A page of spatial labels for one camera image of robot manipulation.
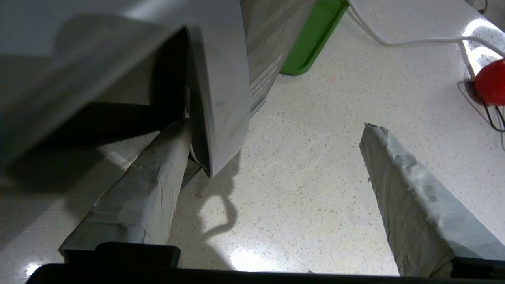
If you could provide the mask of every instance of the gray cover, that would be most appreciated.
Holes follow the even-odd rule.
[[[163,130],[98,199],[62,250],[94,250],[104,242],[165,245],[186,168],[188,121]]]
[[[450,277],[451,260],[505,260],[505,246],[384,127],[365,124],[361,154],[402,276]]]

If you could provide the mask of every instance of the white cable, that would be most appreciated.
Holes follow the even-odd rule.
[[[430,38],[423,38],[423,39],[415,39],[415,40],[408,40],[408,41],[400,41],[400,42],[390,42],[384,37],[382,37],[379,33],[377,33],[376,30],[374,30],[370,24],[365,20],[363,15],[361,14],[360,10],[357,9],[356,4],[354,3],[354,0],[347,0],[349,2],[350,7],[354,11],[356,17],[358,20],[363,24],[364,27],[368,29],[370,33],[372,33],[375,36],[375,40],[381,43],[382,45],[387,45],[387,46],[397,46],[397,45],[404,45],[404,44],[412,44],[412,43],[422,43],[422,42],[459,42],[463,40],[472,40],[476,41],[492,51],[496,52],[499,54],[501,57],[505,58],[505,52],[497,48],[496,46],[492,45],[490,42],[481,39],[476,36],[458,36],[458,37],[430,37]]]

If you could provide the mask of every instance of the gray fabric cover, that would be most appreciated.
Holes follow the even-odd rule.
[[[365,124],[361,154],[402,276],[450,277],[451,260],[505,260],[505,246],[384,127]]]
[[[97,200],[60,251],[94,250],[104,242],[165,245],[190,144],[188,121],[161,131]]]

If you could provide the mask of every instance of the black cable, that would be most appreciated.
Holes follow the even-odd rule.
[[[480,99],[480,101],[484,105],[484,109],[486,110],[487,118],[489,119],[489,124],[491,124],[491,127],[493,127],[493,129],[496,131],[505,132],[505,129],[499,129],[496,126],[494,126],[493,120],[491,119],[491,115],[489,114],[489,109],[487,109],[488,105],[486,104],[486,101],[484,100],[484,98],[478,92],[475,92],[475,97]],[[494,108],[495,108],[497,114],[499,115],[501,122],[503,123],[503,125],[505,125],[505,119],[503,118],[503,113],[501,113],[498,106],[494,106]]]
[[[489,123],[491,124],[491,127],[493,127],[494,130],[496,130],[496,131],[505,132],[505,129],[499,129],[496,126],[494,126],[493,120],[491,119],[491,115],[489,114],[489,110],[487,109],[487,104],[484,102],[484,100],[482,100],[482,103],[484,104],[484,108],[486,109],[487,118],[489,119]],[[496,109],[496,112],[500,116],[501,122],[503,123],[503,125],[505,125],[505,119],[503,118],[503,114],[501,113],[500,109],[498,108],[498,106],[494,106],[494,108]]]

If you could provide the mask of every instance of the white floor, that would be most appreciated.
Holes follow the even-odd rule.
[[[357,3],[391,39],[457,36],[470,24],[504,42],[461,0]],[[395,133],[505,242],[505,152],[458,89],[471,77],[462,53],[387,48],[344,15],[309,72],[277,78],[239,155],[182,190],[169,239],[182,266],[397,275],[358,147],[365,121]],[[469,57],[476,68],[494,59]]]

